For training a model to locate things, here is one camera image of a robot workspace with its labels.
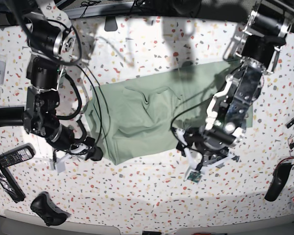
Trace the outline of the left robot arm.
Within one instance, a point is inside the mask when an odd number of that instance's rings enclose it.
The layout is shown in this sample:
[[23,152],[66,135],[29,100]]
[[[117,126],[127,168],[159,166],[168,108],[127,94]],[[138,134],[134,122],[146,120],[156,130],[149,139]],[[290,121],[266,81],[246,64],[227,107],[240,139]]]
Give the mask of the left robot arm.
[[198,183],[206,171],[234,157],[231,149],[245,136],[247,113],[261,93],[262,78],[274,72],[293,25],[294,0],[255,3],[244,28],[228,47],[240,63],[211,97],[205,124],[171,129],[189,164],[185,180]]

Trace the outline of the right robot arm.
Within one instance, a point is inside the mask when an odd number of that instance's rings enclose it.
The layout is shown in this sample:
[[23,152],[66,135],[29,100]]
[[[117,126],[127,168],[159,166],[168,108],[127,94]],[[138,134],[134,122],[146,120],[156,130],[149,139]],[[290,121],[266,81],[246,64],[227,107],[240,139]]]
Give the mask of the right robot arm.
[[[66,66],[76,65],[82,58],[68,60],[74,44],[81,52],[81,41],[68,15],[52,0],[9,0],[7,5],[27,36],[31,48],[26,77],[31,85],[27,91],[23,125],[27,133],[40,136],[53,148],[51,165],[57,172],[65,170],[65,160],[78,157],[85,161],[100,161],[103,151],[95,139],[87,135],[80,119],[82,136],[76,138],[70,127],[61,120],[70,120],[80,114],[82,101],[73,79],[66,73]],[[59,81],[65,77],[71,84],[77,100],[77,110],[69,116],[59,116]]]

